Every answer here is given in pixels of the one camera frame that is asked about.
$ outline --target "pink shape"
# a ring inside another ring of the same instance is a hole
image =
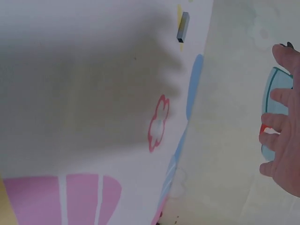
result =
[[[165,206],[166,200],[167,200],[167,197],[164,198],[164,200],[161,202],[161,204],[160,204],[159,208],[157,209],[156,214],[151,222],[151,225],[156,225],[156,223],[158,222],[161,212],[163,211],[163,208]]]
[[[19,225],[61,225],[58,177],[5,179]]]
[[[109,176],[103,177],[102,203],[98,225],[107,225],[121,197],[121,184]]]
[[[67,217],[69,225],[94,225],[98,204],[97,174],[67,175]]]
[[[167,113],[166,113],[165,118],[163,119],[163,132],[162,132],[160,138],[156,139],[155,142],[154,142],[154,145],[152,145],[152,139],[153,139],[153,136],[151,135],[152,123],[156,119],[156,117],[158,116],[158,107],[159,107],[161,102],[164,104],[163,110],[165,110],[167,108]],[[166,98],[165,95],[161,95],[159,100],[158,100],[158,103],[156,105],[155,112],[154,112],[154,115],[151,119],[149,129],[148,129],[149,152],[153,152],[154,149],[160,145],[160,143],[163,139],[164,132],[165,132],[165,122],[167,121],[167,118],[168,118],[168,115],[169,115],[169,110],[170,110],[170,99]]]

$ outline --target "eraser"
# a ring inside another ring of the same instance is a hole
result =
[[[189,14],[187,12],[183,12],[178,33],[177,33],[177,39],[180,43],[184,43],[184,39],[186,38],[186,34],[188,30],[188,22],[189,22]]]

